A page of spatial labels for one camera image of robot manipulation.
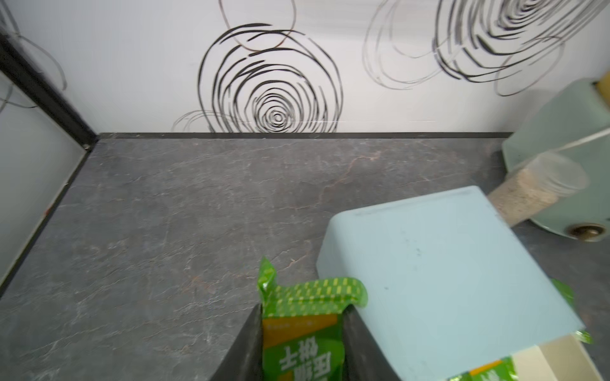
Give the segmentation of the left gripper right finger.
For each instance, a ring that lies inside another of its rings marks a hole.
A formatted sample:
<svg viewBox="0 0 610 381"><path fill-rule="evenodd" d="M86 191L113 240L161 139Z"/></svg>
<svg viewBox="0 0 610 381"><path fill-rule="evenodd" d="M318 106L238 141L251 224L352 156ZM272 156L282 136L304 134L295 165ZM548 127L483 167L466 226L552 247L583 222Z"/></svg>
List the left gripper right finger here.
<svg viewBox="0 0 610 381"><path fill-rule="evenodd" d="M400 380L354 306L342 313L342 342L343 380Z"/></svg>

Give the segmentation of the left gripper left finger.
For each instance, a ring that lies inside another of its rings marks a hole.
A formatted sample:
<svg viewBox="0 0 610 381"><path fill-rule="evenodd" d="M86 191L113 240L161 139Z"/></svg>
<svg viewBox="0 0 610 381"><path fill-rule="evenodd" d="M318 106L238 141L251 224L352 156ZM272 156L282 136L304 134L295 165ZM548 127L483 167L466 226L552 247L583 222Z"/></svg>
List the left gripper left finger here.
<svg viewBox="0 0 610 381"><path fill-rule="evenodd" d="M263 380L262 353L262 308L257 304L210 381Z"/></svg>

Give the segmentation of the green cookie packet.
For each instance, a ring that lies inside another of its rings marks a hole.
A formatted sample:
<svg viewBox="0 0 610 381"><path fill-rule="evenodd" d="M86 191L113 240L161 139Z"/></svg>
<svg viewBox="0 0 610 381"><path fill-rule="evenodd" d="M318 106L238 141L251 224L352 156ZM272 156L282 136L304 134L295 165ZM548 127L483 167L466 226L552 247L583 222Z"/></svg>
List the green cookie packet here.
<svg viewBox="0 0 610 381"><path fill-rule="evenodd" d="M448 381L517 381L518 379L513 359L504 357L449 378Z"/></svg>
<svg viewBox="0 0 610 381"><path fill-rule="evenodd" d="M341 380L346 359L342 314L365 307L365 285L354 278L319 279L283 287L276 269L261 260L257 289L261 297L264 380Z"/></svg>
<svg viewBox="0 0 610 381"><path fill-rule="evenodd" d="M554 287L557 289L559 294L562 295L562 298L570 306L572 311L576 313L577 309L576 309L575 294L573 292L573 289L570 286L568 286L567 284L564 284L563 282L561 282L557 279L551 279L551 282L554 285ZM581 343L593 344L593 338L590 335L590 333L586 330L578 330L573 335L575 336L575 338L578 341L581 341Z"/></svg>

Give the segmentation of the light blue drawer box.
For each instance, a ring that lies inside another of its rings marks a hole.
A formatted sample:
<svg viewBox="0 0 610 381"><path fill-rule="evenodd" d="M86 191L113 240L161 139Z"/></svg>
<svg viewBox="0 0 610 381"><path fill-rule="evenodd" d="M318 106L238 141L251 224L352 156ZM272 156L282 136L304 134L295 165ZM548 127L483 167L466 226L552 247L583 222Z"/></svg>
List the light blue drawer box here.
<svg viewBox="0 0 610 381"><path fill-rule="evenodd" d="M512 357L521 380L599 380L584 323L480 188L344 211L322 279L359 279L358 310L400 380L445 380Z"/></svg>

